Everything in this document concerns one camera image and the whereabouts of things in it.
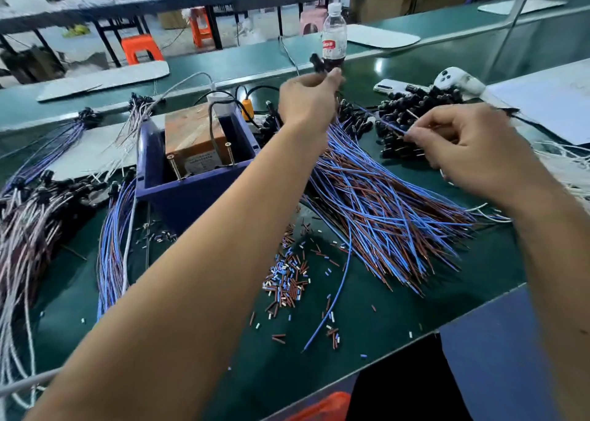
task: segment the plastic stool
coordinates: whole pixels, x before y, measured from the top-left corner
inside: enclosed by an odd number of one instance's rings
[[[199,17],[202,17],[205,21],[206,27],[199,28]],[[205,7],[198,6],[196,8],[191,8],[191,30],[192,30],[192,41],[198,48],[203,47],[203,39],[212,39],[211,36],[211,26],[209,24],[209,19],[207,18],[207,13],[205,13]]]
[[[121,47],[123,47],[129,65],[139,64],[137,52],[141,52],[142,50],[150,52],[154,60],[164,60],[162,52],[160,52],[158,45],[156,45],[156,41],[150,35],[122,37]]]
[[[298,414],[287,418],[287,421],[344,421],[350,406],[350,395],[335,392]]]
[[[299,34],[303,36],[309,33],[319,33],[324,28],[326,17],[328,17],[328,10],[325,8],[304,11],[299,19]]]

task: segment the orange stool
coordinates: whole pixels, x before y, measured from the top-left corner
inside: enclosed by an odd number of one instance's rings
[[[350,395],[335,392],[298,414],[287,418],[287,421],[344,421],[350,405]]]
[[[122,37],[121,47],[123,47],[129,65],[139,64],[137,52],[141,52],[142,50],[150,52],[154,60],[164,60],[162,52],[160,52],[158,45],[156,45],[156,41],[150,35]]]
[[[204,28],[199,28],[199,17],[203,18],[205,22]],[[213,38],[213,36],[211,36],[211,27],[209,19],[207,18],[207,13],[205,12],[205,7],[198,6],[196,8],[191,8],[191,30],[192,41],[198,48],[203,47],[203,39]]]

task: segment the forearm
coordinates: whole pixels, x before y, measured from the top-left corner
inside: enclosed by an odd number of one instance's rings
[[[321,149],[281,129],[85,337],[30,419],[194,419],[228,366]]]
[[[590,218],[558,185],[537,193],[511,216],[552,363],[557,401],[566,419],[588,419]]]

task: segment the white phone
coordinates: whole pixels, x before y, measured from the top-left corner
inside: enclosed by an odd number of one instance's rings
[[[409,92],[405,89],[407,85],[413,85],[415,87],[419,87],[424,90],[429,90],[428,87],[422,86],[420,84],[412,84],[410,82],[403,82],[403,81],[396,81],[396,80],[381,80],[377,84],[373,86],[373,90],[375,92],[380,92],[382,94],[390,94],[390,93],[397,93],[402,92],[403,94],[408,94]]]

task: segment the bottle label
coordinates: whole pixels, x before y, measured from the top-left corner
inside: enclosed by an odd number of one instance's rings
[[[322,57],[325,60],[339,60],[346,56],[346,39],[343,41],[324,39],[322,45]]]

